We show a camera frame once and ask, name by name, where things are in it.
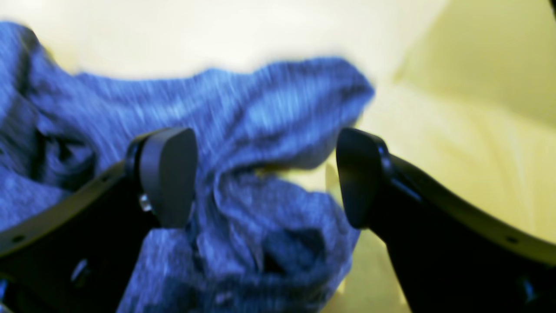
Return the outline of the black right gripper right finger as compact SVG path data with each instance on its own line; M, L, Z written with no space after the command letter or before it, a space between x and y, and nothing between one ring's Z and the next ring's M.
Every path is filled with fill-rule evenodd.
M479 210L371 133L345 128L336 164L347 219L371 230L413 313L553 313L555 244Z

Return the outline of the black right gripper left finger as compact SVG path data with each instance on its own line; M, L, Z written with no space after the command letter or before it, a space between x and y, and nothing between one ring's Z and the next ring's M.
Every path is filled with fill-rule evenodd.
M145 133L80 190L4 230L1 311L117 311L147 234L188 223L197 157L192 129Z

